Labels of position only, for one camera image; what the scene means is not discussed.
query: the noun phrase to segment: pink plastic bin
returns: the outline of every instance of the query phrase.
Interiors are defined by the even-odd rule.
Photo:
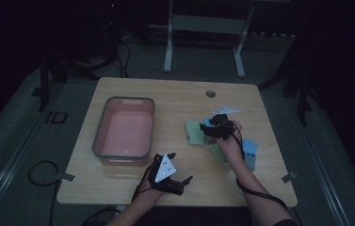
[[[145,166],[151,152],[153,114],[150,98],[109,98],[92,144],[93,153],[105,165]]]

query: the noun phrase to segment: dark background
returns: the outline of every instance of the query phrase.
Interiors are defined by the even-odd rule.
[[[167,24],[168,1],[113,2],[119,7],[113,13],[119,14],[112,15],[119,15],[123,24],[144,39],[148,24]],[[175,9],[183,13],[211,12],[223,16],[224,10],[216,1],[207,1],[206,8],[199,8],[195,3],[188,7],[183,0],[176,2],[182,5],[177,4]],[[294,43],[299,48],[290,53],[302,61],[291,64],[311,62],[311,87],[355,166],[355,0],[329,4],[327,8],[312,1],[258,4],[250,32],[297,36]],[[91,43],[109,37],[92,34],[98,34],[94,30],[104,29],[105,22],[112,19],[107,14],[108,6],[108,2],[101,0],[0,0],[0,112],[49,50],[86,62],[88,56],[98,54],[101,48]],[[228,1],[223,7],[230,6],[235,6],[235,2]],[[232,16],[240,17],[240,11]]]

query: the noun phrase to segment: green sponge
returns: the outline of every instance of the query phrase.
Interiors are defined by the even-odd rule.
[[[231,170],[230,164],[228,164],[226,157],[217,144],[213,144],[211,147],[213,156],[223,165],[226,170]]]
[[[189,145],[204,145],[204,133],[198,121],[186,122],[186,134]]]

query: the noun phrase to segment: wooden table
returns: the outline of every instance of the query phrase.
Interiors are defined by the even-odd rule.
[[[207,90],[216,97],[205,95]],[[254,85],[167,81],[131,78],[102,78],[92,97],[87,116],[76,141],[67,173],[74,182],[63,182],[57,200],[61,203],[129,204],[146,167],[105,166],[91,150],[105,101],[112,96],[149,97],[155,101],[153,144],[155,153],[177,153],[172,161],[177,172],[173,180],[192,175],[182,196],[166,194],[158,202],[163,206],[245,206],[246,201],[227,171],[212,155],[210,145],[189,146],[185,123],[213,116],[221,106],[238,107],[229,119],[240,121],[244,138],[259,145],[254,174],[271,194],[295,206],[292,184],[268,119],[258,88]]]

